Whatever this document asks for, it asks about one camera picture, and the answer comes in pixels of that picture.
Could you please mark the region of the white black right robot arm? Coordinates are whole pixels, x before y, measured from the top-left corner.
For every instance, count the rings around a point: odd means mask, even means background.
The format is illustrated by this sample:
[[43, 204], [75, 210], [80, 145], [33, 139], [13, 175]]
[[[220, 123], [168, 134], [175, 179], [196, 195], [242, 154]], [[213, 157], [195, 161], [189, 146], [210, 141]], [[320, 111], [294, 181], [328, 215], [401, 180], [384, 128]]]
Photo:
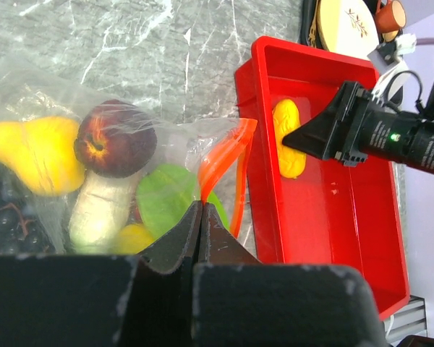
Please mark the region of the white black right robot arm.
[[427, 103], [400, 111], [373, 98], [360, 83], [346, 81], [325, 109], [282, 143], [317, 159], [355, 167], [375, 156], [434, 174], [434, 83]]

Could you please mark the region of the black grape bunch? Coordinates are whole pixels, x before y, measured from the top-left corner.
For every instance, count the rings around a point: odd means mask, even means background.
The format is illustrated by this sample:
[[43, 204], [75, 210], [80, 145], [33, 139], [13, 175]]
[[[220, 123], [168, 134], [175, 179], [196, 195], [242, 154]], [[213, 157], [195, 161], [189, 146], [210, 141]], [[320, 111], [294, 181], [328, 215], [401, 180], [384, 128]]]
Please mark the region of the black grape bunch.
[[17, 176], [0, 164], [0, 255], [56, 252], [32, 199]]

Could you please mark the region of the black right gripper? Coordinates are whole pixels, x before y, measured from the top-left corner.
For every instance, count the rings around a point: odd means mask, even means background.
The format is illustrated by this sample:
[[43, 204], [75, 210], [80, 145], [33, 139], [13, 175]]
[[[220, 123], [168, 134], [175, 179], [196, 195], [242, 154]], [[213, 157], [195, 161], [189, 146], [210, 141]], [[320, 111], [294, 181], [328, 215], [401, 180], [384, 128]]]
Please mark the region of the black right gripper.
[[356, 166], [369, 155], [414, 162], [411, 146], [420, 120], [415, 113], [388, 111], [358, 82], [344, 82], [317, 116], [283, 137], [285, 147], [317, 159]]

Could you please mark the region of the green orange fruit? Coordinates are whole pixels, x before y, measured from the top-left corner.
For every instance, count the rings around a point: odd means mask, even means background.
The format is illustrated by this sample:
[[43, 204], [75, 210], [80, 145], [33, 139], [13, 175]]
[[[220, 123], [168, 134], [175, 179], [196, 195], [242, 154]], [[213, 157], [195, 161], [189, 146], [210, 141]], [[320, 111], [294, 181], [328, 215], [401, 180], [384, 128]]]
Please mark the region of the green orange fruit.
[[137, 254], [155, 241], [143, 224], [129, 224], [118, 233], [113, 244], [117, 254]]

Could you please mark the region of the yellow pear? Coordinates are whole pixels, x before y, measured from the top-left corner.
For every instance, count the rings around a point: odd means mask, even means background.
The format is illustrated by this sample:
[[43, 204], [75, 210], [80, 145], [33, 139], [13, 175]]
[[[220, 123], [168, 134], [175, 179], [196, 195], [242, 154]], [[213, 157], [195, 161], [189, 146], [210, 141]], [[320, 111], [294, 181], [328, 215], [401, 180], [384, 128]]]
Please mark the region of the yellow pear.
[[79, 189], [85, 167], [75, 155], [79, 122], [63, 116], [0, 121], [0, 163], [34, 194], [55, 197]]

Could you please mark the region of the white radish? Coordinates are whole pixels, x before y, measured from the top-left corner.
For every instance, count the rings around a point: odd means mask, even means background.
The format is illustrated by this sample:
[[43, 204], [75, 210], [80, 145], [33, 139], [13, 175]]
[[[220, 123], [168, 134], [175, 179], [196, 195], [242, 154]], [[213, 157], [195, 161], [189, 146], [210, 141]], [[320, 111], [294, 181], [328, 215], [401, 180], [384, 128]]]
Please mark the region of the white radish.
[[76, 253], [110, 251], [127, 222], [140, 178], [139, 171], [120, 179], [88, 171], [69, 219], [69, 238]]

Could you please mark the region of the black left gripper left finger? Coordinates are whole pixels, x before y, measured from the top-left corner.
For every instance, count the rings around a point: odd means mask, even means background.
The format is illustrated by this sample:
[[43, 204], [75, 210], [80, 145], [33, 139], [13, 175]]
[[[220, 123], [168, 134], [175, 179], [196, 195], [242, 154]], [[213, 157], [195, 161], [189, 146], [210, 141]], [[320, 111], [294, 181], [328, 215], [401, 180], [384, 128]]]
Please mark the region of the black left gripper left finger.
[[135, 255], [0, 256], [0, 346], [190, 346], [202, 212]]

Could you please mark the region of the clear zip bag orange zipper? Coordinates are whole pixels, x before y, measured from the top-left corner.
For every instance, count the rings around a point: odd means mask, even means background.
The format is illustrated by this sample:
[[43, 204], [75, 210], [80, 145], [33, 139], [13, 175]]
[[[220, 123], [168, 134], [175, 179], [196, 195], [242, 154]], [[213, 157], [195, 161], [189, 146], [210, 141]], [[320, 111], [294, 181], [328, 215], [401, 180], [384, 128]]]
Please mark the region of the clear zip bag orange zipper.
[[[0, 121], [63, 116], [81, 124], [94, 107], [111, 99], [120, 100], [16, 61], [0, 63]], [[197, 177], [200, 200], [195, 202], [214, 205], [225, 229], [237, 236], [244, 214], [247, 156], [256, 123], [250, 119], [202, 119], [174, 124], [138, 108], [150, 117], [157, 136], [153, 157], [139, 170], [140, 180], [163, 163], [185, 167]], [[85, 180], [88, 171], [85, 167]], [[69, 219], [81, 187], [55, 197], [40, 196], [27, 188], [54, 254], [79, 254], [69, 238]], [[135, 190], [124, 227], [136, 223], [143, 224]]]

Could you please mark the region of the green leaf vegetable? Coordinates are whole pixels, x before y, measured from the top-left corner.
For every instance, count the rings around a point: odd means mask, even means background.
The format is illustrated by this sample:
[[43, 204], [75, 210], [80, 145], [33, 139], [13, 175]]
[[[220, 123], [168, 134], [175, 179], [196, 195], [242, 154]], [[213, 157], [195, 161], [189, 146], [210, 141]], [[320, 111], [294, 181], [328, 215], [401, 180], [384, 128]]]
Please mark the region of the green leaf vegetable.
[[159, 239], [200, 200], [196, 174], [176, 164], [160, 164], [140, 180], [136, 200], [143, 224]]

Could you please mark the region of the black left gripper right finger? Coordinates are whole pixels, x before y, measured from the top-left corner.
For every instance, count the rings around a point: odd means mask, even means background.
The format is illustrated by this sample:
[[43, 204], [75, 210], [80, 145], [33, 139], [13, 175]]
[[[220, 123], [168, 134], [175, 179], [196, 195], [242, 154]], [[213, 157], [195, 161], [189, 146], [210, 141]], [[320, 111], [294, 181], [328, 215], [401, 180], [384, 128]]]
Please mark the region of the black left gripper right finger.
[[194, 346], [382, 346], [367, 281], [343, 265], [264, 265], [206, 204], [192, 276]]

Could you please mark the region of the red apple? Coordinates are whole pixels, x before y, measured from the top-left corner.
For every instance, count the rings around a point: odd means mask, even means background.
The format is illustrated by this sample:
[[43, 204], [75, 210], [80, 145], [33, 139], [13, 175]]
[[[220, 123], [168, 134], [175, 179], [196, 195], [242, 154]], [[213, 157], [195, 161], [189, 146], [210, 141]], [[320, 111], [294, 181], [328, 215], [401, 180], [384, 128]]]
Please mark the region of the red apple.
[[76, 158], [96, 174], [125, 178], [143, 168], [157, 146], [148, 115], [117, 99], [94, 107], [80, 124], [74, 142]]

